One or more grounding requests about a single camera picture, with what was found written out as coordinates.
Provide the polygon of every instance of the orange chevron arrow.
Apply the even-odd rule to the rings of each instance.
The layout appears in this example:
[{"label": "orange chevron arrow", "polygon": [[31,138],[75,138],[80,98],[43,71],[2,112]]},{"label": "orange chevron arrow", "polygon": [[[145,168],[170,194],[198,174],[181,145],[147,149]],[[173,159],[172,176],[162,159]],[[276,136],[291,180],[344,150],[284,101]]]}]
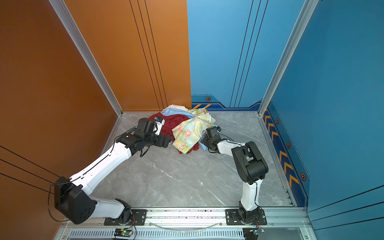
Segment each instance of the orange chevron arrow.
[{"label": "orange chevron arrow", "polygon": [[277,132],[272,131],[272,142],[273,142],[273,136],[274,136],[274,135],[279,136],[279,135],[277,134]]},{"label": "orange chevron arrow", "polygon": [[265,116],[265,125],[266,125],[266,119],[267,119],[267,118],[271,119],[270,116]]},{"label": "orange chevron arrow", "polygon": [[291,165],[289,165],[287,162],[284,163],[284,172],[285,174],[287,174],[287,167],[289,167],[290,169],[293,170],[293,167]]},{"label": "orange chevron arrow", "polygon": [[287,154],[286,154],[285,152],[280,151],[280,162],[281,162],[281,156],[282,156],[282,155],[288,157]]},{"label": "orange chevron arrow", "polygon": [[292,180],[297,182],[297,184],[300,184],[299,181],[292,175],[289,175],[289,186],[292,188]]},{"label": "orange chevron arrow", "polygon": [[268,123],[268,132],[270,132],[271,127],[274,127],[272,123]]}]

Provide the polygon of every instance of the orange wall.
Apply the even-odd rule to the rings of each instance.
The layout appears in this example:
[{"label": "orange wall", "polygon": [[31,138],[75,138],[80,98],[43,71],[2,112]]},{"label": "orange wall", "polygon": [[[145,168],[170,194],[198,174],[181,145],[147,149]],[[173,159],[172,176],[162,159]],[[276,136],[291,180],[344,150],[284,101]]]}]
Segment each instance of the orange wall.
[{"label": "orange wall", "polygon": [[[117,116],[49,1],[2,1],[0,32],[0,145],[69,177],[101,154]],[[58,178],[3,149],[0,159]],[[0,173],[48,190],[2,161]],[[0,188],[1,239],[53,238],[47,192],[3,175]]]},{"label": "orange wall", "polygon": [[191,107],[186,0],[65,0],[124,111]]}]

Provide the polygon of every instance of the dark red garment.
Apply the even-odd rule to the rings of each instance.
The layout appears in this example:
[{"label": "dark red garment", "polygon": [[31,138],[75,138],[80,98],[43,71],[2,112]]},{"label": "dark red garment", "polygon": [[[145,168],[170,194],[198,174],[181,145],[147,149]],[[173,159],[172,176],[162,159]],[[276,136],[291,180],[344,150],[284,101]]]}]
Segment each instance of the dark red garment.
[{"label": "dark red garment", "polygon": [[[164,118],[165,120],[165,123],[164,125],[162,126],[161,128],[161,131],[160,131],[160,134],[163,134],[163,135],[169,135],[171,137],[171,141],[175,141],[175,137],[173,136],[173,132],[172,132],[172,129],[174,129],[178,124],[184,122],[185,120],[188,120],[189,117],[185,116],[185,115],[182,115],[182,114],[175,114],[175,115],[169,115],[169,116],[164,116],[162,115],[161,113],[156,113],[152,116],[150,116],[149,118],[154,120],[155,117],[162,117]],[[190,153],[192,150],[198,150],[199,149],[199,143],[196,143],[193,148],[191,148],[188,152]]]}]

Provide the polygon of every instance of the blue wall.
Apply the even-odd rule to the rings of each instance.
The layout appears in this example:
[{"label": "blue wall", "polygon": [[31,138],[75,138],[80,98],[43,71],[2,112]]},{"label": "blue wall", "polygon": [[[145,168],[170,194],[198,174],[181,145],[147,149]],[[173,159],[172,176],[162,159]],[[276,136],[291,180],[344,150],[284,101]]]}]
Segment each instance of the blue wall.
[{"label": "blue wall", "polygon": [[227,108],[260,101],[303,3],[188,0],[192,95],[214,96]]},{"label": "blue wall", "polygon": [[272,98],[310,178],[320,240],[382,236],[365,228],[384,217],[384,187],[369,191],[384,184],[383,12],[383,1],[319,1]]}]

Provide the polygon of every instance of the marble tile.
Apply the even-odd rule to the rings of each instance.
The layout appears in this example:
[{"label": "marble tile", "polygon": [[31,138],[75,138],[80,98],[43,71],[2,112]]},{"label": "marble tile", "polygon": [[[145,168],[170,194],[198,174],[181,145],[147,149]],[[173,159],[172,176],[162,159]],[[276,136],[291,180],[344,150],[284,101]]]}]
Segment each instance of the marble tile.
[{"label": "marble tile", "polygon": [[[116,135],[153,113],[124,113]],[[254,141],[269,172],[260,190],[260,205],[290,205],[288,193],[266,144],[256,113],[214,113],[222,133],[237,142]],[[179,154],[152,146],[144,157],[135,154],[114,169],[92,193],[104,199],[120,198],[135,207],[238,206],[242,181],[232,157],[203,151]]]}]

